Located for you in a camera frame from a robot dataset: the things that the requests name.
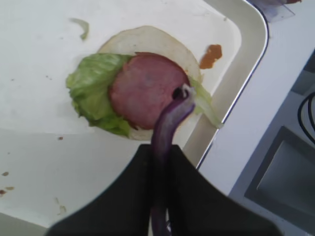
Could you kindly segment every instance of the white tray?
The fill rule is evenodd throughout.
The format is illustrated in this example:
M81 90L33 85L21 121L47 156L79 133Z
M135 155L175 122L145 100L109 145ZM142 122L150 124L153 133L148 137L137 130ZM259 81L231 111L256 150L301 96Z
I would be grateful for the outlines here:
M206 2L0 2L0 173L9 172L0 176L0 189L15 187L0 198L1 230L1 219L12 216L42 226L35 229L41 235L101 193L135 153L139 142L78 119L65 88L65 78L81 58L119 31L155 26L185 44L198 60L208 45L221 44L223 57L202 73L215 110L223 121L227 118L263 55L268 30L262 15L246 1ZM68 20L73 17L90 23L85 42L79 38L80 27ZM215 133L204 117L193 117L174 143L197 165ZM21 224L24 234L27 225Z

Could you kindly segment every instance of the white table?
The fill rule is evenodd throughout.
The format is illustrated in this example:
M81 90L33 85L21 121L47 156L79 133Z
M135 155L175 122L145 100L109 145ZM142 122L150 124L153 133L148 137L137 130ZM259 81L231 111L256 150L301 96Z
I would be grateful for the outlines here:
M267 52L200 167L226 195L315 48L315 1L289 8L296 15L270 24Z

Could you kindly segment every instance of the sauce smear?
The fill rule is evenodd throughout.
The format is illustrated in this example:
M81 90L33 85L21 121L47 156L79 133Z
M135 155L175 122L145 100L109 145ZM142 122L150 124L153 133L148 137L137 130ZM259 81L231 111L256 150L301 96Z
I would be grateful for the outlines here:
M222 47L220 44L210 45L206 54L200 61L200 69L211 69L214 63L222 57Z

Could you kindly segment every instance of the ham slice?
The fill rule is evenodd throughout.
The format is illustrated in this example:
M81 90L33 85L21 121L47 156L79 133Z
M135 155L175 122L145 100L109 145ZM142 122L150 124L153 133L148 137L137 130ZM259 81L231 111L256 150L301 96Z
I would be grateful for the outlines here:
M154 128L161 111L172 101L173 91L189 84L184 70L154 53L137 53L123 66L109 90L114 111L132 126Z

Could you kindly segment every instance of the black cable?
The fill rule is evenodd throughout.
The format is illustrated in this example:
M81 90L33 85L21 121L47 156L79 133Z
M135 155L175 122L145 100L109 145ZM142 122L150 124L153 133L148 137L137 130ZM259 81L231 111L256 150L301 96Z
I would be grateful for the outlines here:
M306 102L308 102L308 114L309 114L309 120L311 122L312 128L315 131L315 122L314 122L314 118L313 118L313 113L312 113L312 102L313 99L315 97L315 92L312 92L310 95L308 95L302 102L301 105L298 109L298 113L297 113L297 118L299 121L299 125L302 128L303 132L305 133L305 135L312 141L313 144L315 144L315 139L313 138L313 136L308 132L308 130L306 129L305 125L303 124L302 121L302 110L303 107L305 105Z

